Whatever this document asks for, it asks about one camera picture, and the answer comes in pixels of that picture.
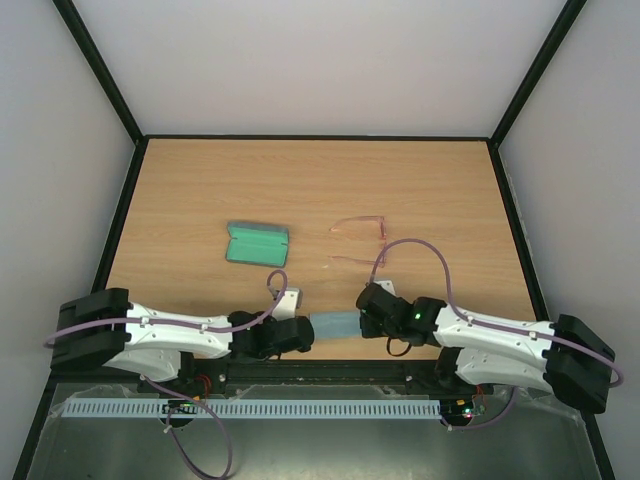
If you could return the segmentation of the light blue cleaning cloth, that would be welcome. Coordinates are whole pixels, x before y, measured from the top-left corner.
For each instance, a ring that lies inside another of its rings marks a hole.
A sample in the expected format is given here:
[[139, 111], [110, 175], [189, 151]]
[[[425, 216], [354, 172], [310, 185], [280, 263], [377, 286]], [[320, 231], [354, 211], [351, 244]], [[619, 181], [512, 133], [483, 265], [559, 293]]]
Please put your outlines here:
[[358, 311], [317, 312], [309, 317], [317, 340], [360, 337]]

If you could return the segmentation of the blue-grey glasses case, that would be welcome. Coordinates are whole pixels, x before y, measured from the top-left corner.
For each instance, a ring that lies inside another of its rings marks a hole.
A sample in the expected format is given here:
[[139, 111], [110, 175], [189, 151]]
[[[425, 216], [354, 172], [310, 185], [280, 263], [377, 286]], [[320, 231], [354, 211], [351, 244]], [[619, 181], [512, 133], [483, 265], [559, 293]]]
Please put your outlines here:
[[229, 243], [225, 259], [228, 262], [276, 268], [286, 265], [289, 251], [286, 227], [230, 221], [227, 232]]

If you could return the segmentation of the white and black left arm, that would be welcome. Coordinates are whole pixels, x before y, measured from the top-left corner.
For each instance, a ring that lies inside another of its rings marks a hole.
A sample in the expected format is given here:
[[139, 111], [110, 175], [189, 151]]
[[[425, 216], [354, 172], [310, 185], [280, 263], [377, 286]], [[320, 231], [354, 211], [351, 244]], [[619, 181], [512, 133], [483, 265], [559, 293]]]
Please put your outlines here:
[[63, 304], [45, 346], [54, 371], [105, 366], [167, 381], [178, 377], [186, 354], [261, 361], [309, 351], [314, 330], [295, 313], [296, 303], [288, 290], [265, 312], [198, 317], [145, 307], [131, 302], [128, 290], [111, 288]]

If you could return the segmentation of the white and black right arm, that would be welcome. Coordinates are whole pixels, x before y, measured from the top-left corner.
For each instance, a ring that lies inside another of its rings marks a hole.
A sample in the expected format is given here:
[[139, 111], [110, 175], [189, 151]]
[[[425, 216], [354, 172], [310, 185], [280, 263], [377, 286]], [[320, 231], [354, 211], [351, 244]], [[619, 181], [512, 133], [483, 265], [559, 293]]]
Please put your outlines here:
[[356, 307], [365, 338], [440, 348], [436, 379], [447, 391], [466, 384], [508, 385], [551, 393], [591, 414], [606, 410], [615, 353], [577, 317], [519, 322], [457, 310], [429, 297], [408, 302], [378, 283], [364, 288]]

